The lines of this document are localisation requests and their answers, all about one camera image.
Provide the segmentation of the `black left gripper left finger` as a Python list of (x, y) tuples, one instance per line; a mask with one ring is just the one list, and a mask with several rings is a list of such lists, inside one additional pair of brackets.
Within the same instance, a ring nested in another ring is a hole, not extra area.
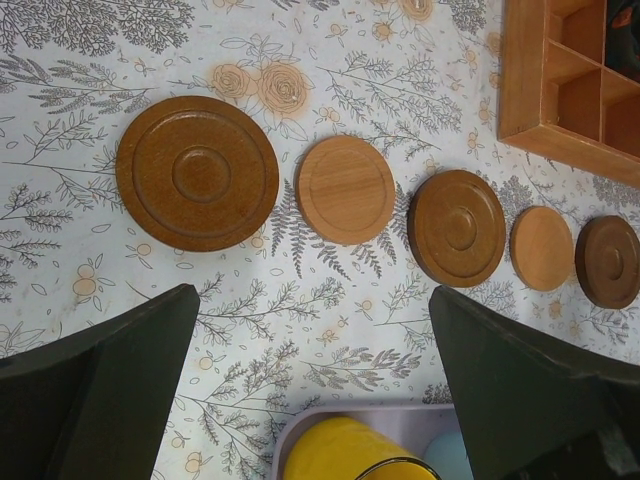
[(150, 478), (199, 305), (181, 284), (2, 359), (2, 478)]

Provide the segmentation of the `dark brown coaster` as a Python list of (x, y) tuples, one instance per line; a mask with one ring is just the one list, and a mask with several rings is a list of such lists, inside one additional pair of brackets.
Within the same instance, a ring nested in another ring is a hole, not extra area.
[(596, 217), (582, 228), (575, 266), (582, 290), (596, 306), (623, 309), (639, 293), (639, 240), (621, 217)]
[(160, 101), (126, 128), (117, 148), (123, 204), (158, 241), (219, 251), (254, 234), (279, 191), (275, 151), (238, 108), (205, 96)]
[(504, 212), (493, 189), (464, 170), (432, 176), (414, 194), (408, 238), (418, 265), (434, 281), (477, 286), (494, 273), (506, 244)]

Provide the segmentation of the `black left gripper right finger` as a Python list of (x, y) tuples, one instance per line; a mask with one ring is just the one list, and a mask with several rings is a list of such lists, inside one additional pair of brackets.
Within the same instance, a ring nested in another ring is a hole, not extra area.
[(638, 366), (446, 286), (429, 312), (475, 478), (638, 478)]

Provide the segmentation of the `light wooden coaster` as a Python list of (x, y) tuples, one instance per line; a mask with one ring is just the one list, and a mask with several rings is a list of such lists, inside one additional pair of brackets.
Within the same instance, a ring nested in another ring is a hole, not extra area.
[(391, 219), (395, 184), (383, 155), (366, 141), (335, 135), (306, 153), (295, 194), (306, 223), (325, 240), (366, 243)]
[(555, 210), (533, 206), (517, 218), (510, 237), (510, 256), (520, 280), (529, 288), (549, 292), (568, 278), (574, 243), (566, 221)]

